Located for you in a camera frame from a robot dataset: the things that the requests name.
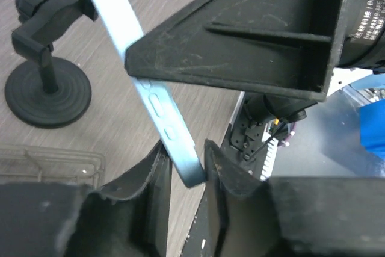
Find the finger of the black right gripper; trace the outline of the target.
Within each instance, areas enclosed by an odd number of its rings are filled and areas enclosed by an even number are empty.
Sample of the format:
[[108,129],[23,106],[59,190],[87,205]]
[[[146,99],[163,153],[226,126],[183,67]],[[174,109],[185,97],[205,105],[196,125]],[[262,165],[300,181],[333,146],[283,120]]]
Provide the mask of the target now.
[[347,0],[195,0],[126,51],[130,76],[323,101]]

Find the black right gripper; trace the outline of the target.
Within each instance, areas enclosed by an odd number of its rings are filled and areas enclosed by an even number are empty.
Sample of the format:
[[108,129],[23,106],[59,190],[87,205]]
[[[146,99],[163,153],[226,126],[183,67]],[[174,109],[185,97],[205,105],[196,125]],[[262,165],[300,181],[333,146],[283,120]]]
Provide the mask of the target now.
[[335,67],[384,72],[384,0],[341,0],[345,25]]

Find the phone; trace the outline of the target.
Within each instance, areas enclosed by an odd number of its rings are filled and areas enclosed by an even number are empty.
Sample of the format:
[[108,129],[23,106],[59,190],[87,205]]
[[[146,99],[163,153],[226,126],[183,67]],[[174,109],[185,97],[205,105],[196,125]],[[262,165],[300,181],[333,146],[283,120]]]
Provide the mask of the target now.
[[[128,0],[92,0],[121,58],[144,35]],[[182,182],[188,188],[206,180],[194,140],[168,87],[161,81],[131,79]]]

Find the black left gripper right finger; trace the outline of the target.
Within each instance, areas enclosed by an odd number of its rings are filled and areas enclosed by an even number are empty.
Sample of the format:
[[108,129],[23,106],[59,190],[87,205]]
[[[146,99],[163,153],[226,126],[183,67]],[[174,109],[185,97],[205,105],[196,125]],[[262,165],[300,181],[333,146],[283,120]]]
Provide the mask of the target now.
[[270,186],[205,141],[206,195],[212,256],[288,256]]

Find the black phone stand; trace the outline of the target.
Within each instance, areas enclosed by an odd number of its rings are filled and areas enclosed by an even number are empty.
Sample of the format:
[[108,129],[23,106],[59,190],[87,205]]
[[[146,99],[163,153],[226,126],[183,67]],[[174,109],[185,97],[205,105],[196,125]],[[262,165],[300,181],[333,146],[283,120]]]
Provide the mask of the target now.
[[15,53],[25,59],[5,83],[5,100],[21,121],[55,129],[88,110],[89,79],[75,63],[52,55],[54,42],[82,16],[96,21],[91,0],[15,0],[20,26],[11,33]]

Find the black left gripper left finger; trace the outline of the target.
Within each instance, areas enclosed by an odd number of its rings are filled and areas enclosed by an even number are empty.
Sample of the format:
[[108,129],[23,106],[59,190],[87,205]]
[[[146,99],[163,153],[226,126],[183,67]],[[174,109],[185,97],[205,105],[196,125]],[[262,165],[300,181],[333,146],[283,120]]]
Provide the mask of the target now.
[[79,221],[80,256],[165,256],[172,163],[161,142],[91,194]]

